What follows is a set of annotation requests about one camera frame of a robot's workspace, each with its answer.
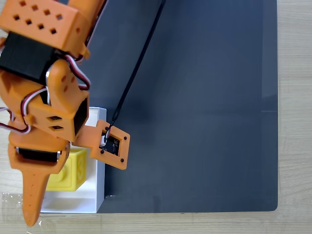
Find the white box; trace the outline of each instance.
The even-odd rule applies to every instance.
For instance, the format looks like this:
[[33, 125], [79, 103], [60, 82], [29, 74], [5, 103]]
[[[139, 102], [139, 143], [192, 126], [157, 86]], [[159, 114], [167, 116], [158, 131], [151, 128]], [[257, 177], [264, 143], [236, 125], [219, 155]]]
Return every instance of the white box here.
[[[106, 109], [89, 108], [86, 125], [96, 126], [99, 119], [106, 121]], [[75, 192], [48, 192], [44, 194], [42, 213], [96, 213], [104, 201], [105, 164], [87, 153], [86, 181]]]

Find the mounting hole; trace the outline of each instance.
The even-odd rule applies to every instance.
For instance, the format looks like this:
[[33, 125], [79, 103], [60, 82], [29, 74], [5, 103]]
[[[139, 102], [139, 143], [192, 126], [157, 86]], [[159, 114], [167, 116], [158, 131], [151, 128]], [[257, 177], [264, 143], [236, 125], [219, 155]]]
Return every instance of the mounting hole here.
[[32, 24], [31, 19], [27, 19], [27, 20], [25, 20], [25, 22], [26, 22], [27, 25]]
[[39, 29], [44, 29], [43, 24], [42, 24], [42, 23], [38, 24], [38, 28], [39, 28]]
[[25, 5], [26, 5], [26, 2], [25, 2], [25, 1], [20, 1], [19, 4], [20, 4], [21, 6], [25, 6]]
[[56, 15], [57, 20], [63, 19], [63, 16], [61, 14]]
[[48, 15], [51, 14], [51, 12], [50, 12], [48, 9], [44, 10], [43, 12], [44, 12], [44, 14], [45, 14], [46, 16], [48, 16]]
[[19, 19], [20, 19], [20, 16], [19, 16], [19, 15], [13, 15], [13, 18], [14, 18], [15, 20], [19, 20]]
[[32, 5], [31, 8], [33, 9], [33, 11], [37, 11], [38, 10], [38, 6], [37, 5]]

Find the orange 3d-printed part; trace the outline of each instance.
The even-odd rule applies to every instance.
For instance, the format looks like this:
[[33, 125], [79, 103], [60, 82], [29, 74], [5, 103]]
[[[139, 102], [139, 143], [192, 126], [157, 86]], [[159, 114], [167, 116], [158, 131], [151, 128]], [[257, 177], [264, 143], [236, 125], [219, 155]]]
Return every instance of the orange 3d-printed part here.
[[[0, 15], [0, 28], [45, 44], [59, 57], [66, 54], [88, 58], [86, 41], [104, 3], [106, 0], [69, 0], [68, 5], [53, 0], [7, 0]], [[5, 39], [1, 38], [0, 53], [4, 45]], [[9, 72], [12, 70], [0, 70], [0, 95], [15, 115], [9, 125], [18, 129], [23, 129], [25, 124], [31, 125], [27, 134], [11, 132], [8, 146], [11, 167], [23, 175], [23, 214], [28, 226], [33, 226], [38, 219], [48, 178], [50, 174], [59, 173], [64, 166], [70, 141], [91, 148], [91, 158], [117, 168], [125, 169], [128, 161], [129, 134], [111, 128], [110, 136], [120, 143], [117, 155], [99, 148], [109, 124], [99, 120], [96, 127], [84, 125], [88, 118], [89, 93], [80, 90], [66, 60], [53, 61], [50, 68], [44, 70], [50, 103], [44, 103], [40, 95], [32, 97], [25, 105], [26, 113], [21, 110], [23, 100], [43, 86]], [[36, 153], [43, 158], [30, 159], [21, 152]], [[58, 155], [54, 162], [44, 158], [50, 153]]]
[[8, 146], [11, 167], [18, 169], [23, 174], [23, 214], [28, 226], [33, 226], [38, 220], [43, 195], [50, 174], [57, 174], [64, 166], [69, 155], [70, 143], [62, 150], [60, 158], [56, 163], [42, 162], [24, 159], [17, 153], [16, 147]]
[[7, 0], [0, 27], [78, 57], [89, 57], [84, 42], [104, 0]]

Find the orange bracket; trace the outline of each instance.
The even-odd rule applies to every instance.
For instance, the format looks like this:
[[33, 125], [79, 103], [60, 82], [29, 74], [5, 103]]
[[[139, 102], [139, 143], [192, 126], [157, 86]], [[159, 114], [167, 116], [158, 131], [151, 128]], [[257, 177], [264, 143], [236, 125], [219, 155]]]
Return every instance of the orange bracket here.
[[118, 155], [116, 156], [99, 148], [101, 136], [103, 133], [106, 133], [105, 128], [108, 127], [109, 123], [104, 120], [98, 120], [96, 127], [83, 126], [76, 141], [73, 142], [73, 145], [90, 148], [91, 158], [124, 170], [127, 168], [130, 135], [114, 126], [111, 128], [110, 136], [120, 141]]
[[28, 226], [38, 220], [45, 188], [50, 174], [58, 174], [63, 168], [70, 151], [70, 143], [62, 150], [56, 163], [23, 158], [16, 147], [9, 143], [8, 153], [11, 167], [23, 174], [23, 214]]

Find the black cable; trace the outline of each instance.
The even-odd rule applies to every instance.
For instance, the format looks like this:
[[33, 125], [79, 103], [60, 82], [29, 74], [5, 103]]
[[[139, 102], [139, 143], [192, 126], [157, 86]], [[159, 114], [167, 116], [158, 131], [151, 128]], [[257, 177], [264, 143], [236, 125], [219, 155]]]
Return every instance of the black cable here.
[[[94, 29], [95, 29], [95, 27], [96, 27], [96, 24], [97, 24], [97, 22], [98, 22], [99, 16], [102, 14], [102, 11], [104, 10], [104, 7], [106, 6], [107, 3], [108, 3], [108, 0], [105, 0], [105, 3], [101, 6], [101, 8], [100, 8], [100, 10], [99, 10], [99, 12], [98, 12], [98, 14], [97, 14], [97, 17], [96, 17], [96, 19], [95, 19], [95, 21], [94, 21], [94, 24], [93, 24], [93, 26], [92, 26], [92, 28], [91, 28], [89, 34], [88, 34], [88, 37], [86, 38], [86, 41], [84, 42], [84, 44], [85, 44], [86, 47], [88, 47], [89, 40], [90, 40], [91, 35], [93, 34], [93, 31], [94, 31]], [[80, 60], [80, 59], [82, 59], [82, 58], [83, 58], [83, 56], [82, 56], [82, 55], [79, 55], [77, 58], [75, 58], [75, 61], [78, 61], [78, 60]]]
[[136, 77], [137, 71], [138, 71], [138, 69], [139, 69], [139, 67], [140, 67], [140, 65], [141, 65], [141, 63], [142, 63], [142, 60], [143, 60], [143, 58], [144, 58], [145, 52], [146, 52], [146, 50], [147, 50], [147, 47], [148, 47], [148, 45], [149, 45], [149, 43], [150, 43], [150, 41], [151, 41], [151, 38], [152, 38], [152, 36], [153, 36], [153, 33], [154, 33], [154, 31], [155, 31], [155, 28], [156, 28], [156, 26], [157, 26], [158, 20], [159, 20], [159, 18], [160, 18], [160, 15], [161, 15], [162, 9], [164, 8], [165, 3], [166, 3], [166, 0], [162, 0], [162, 1], [161, 1], [161, 4], [160, 4], [159, 9], [158, 9], [158, 12], [157, 12], [157, 15], [156, 15], [156, 17], [155, 17], [155, 19], [154, 19], [154, 23], [153, 23], [153, 25], [152, 25], [152, 27], [151, 27], [151, 29], [150, 29], [150, 32], [149, 32], [149, 34], [148, 34], [148, 36], [147, 36], [147, 39], [146, 39], [146, 41], [145, 41], [145, 44], [144, 44], [143, 49], [142, 49], [142, 51], [141, 51], [141, 54], [140, 54], [140, 56], [138, 57], [138, 60], [137, 60], [137, 62], [136, 62], [136, 66], [134, 67], [133, 72], [132, 72], [132, 74], [131, 74], [131, 76], [130, 76], [130, 78], [129, 78], [129, 81], [128, 81], [128, 83], [127, 83], [127, 86], [126, 86], [126, 88], [124, 89], [124, 91], [123, 91], [123, 93], [122, 93], [122, 96], [121, 96], [121, 98], [120, 98], [120, 100], [119, 100], [118, 106], [117, 106], [117, 108], [115, 109], [115, 112], [114, 112], [114, 115], [113, 115], [113, 118], [112, 118], [112, 122], [111, 122], [111, 124], [110, 124], [110, 126], [109, 126], [109, 128], [108, 128], [107, 130], [110, 130], [110, 128], [114, 125], [115, 121], [116, 121], [117, 118], [118, 118], [118, 115], [119, 115], [119, 113], [120, 113], [121, 107], [122, 107], [122, 105], [123, 105], [123, 103], [124, 103], [124, 101], [125, 101], [125, 99], [126, 99], [126, 96], [127, 96], [128, 92], [129, 92], [129, 90], [130, 90], [130, 87], [131, 87], [131, 85], [132, 85], [132, 83], [133, 83], [133, 80], [134, 80], [135, 77]]

